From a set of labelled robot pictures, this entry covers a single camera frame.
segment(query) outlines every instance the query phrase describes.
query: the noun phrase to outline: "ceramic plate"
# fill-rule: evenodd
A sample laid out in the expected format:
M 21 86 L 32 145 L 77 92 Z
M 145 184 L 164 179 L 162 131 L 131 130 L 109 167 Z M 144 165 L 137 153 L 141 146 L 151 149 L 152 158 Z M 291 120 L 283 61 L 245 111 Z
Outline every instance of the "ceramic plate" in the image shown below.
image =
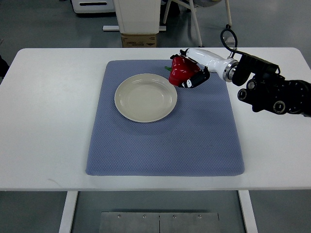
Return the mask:
M 115 93 L 115 105 L 126 118 L 153 122 L 166 117 L 175 107 L 175 87 L 162 76 L 138 74 L 122 82 Z

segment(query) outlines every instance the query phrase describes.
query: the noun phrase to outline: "blue placemat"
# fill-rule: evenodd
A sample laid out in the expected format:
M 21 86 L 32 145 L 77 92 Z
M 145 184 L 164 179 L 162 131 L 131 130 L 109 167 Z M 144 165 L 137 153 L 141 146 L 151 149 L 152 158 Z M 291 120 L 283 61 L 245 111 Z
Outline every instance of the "blue placemat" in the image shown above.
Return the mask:
M 94 122 L 86 173 L 97 176 L 234 176 L 244 172 L 228 91 L 217 75 L 195 89 L 177 88 L 177 104 L 162 120 L 122 116 L 114 94 L 141 73 L 168 78 L 171 60 L 109 62 Z

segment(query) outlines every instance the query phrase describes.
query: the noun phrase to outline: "red bell pepper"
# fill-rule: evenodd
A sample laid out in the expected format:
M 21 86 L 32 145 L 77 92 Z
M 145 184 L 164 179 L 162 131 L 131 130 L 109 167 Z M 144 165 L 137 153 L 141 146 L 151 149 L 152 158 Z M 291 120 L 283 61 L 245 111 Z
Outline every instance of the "red bell pepper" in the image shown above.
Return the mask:
M 169 82 L 175 86 L 179 86 L 186 82 L 201 70 L 195 62 L 186 57 L 175 55 L 172 58 L 172 69 L 169 76 Z

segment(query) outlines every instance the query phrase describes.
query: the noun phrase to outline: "white chair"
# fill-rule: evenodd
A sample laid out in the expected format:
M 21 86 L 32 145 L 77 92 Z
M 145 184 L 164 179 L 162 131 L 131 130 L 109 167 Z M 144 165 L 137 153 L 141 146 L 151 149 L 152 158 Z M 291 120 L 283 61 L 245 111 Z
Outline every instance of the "white chair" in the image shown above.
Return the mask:
M 191 10 L 191 19 L 193 20 L 193 23 L 195 26 L 195 30 L 196 30 L 196 34 L 197 34 L 198 42 L 199 42 L 199 47 L 203 47 L 201 34 L 200 34 L 200 30 L 199 30 L 199 25 L 198 25 L 198 20 L 196 18 L 196 14 L 195 14 L 195 8 L 197 6 L 199 6 L 199 7 L 213 6 L 217 3 L 220 3 L 221 0 L 187 0 L 189 3 L 183 2 L 181 0 L 168 0 L 167 6 L 165 9 L 165 13 L 164 13 L 164 18 L 163 18 L 164 24 L 166 23 L 167 15 L 169 13 L 170 4 L 172 1 L 174 1 L 174 2 L 178 3 L 179 5 L 182 5 L 182 6 Z M 226 25 L 226 28 L 231 28 L 232 22 L 231 22 L 230 8 L 229 8 L 229 0 L 225 0 L 225 6 L 226 6 L 226 10 L 227 10 L 227 17 L 228 17 L 228 24 Z

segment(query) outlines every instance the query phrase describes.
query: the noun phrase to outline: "metal plate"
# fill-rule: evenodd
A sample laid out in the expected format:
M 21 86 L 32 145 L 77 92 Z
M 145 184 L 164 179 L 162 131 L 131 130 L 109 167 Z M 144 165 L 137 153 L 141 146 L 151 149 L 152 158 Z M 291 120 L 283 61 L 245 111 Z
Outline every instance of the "metal plate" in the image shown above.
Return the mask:
M 102 212 L 99 233 L 220 233 L 217 213 Z
M 102 212 L 99 233 L 159 233 L 158 213 Z

